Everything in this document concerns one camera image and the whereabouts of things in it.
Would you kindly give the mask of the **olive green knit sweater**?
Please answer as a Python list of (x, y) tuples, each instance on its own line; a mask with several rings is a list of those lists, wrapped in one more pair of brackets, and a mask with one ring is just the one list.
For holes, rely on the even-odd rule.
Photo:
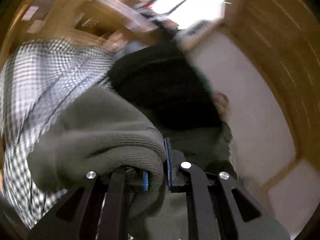
[(150, 175), (147, 191), (131, 197), (129, 217), (157, 211), (163, 202), (165, 137), (206, 172), (235, 174), (231, 130), (202, 85), (172, 86), (168, 92), (89, 89), (61, 112), (28, 154), (36, 219), (87, 172), (103, 176), (121, 166)]

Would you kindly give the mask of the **black white gingham bedsheet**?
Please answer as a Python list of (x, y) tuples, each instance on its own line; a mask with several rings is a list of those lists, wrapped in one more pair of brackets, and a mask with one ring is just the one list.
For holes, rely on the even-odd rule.
[(27, 157), (59, 114), (95, 85), (109, 88), (112, 52), (70, 40), (24, 42), (1, 71), (1, 136), (4, 139), (4, 199), (27, 228), (32, 228), (66, 192), (40, 190)]

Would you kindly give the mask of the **black garment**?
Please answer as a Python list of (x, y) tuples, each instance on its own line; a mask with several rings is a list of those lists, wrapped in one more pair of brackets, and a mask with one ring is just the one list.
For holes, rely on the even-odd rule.
[(162, 130), (222, 129), (210, 92), (175, 42), (121, 57), (108, 78), (116, 93)]

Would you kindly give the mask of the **wooden bed frame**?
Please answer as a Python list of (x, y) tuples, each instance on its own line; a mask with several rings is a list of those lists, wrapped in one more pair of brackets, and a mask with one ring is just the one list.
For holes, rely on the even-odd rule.
[(319, 21), (306, 0), (227, 0), (228, 36), (260, 72), (289, 126), (295, 158), (263, 183), (270, 190), (305, 159), (319, 169)]

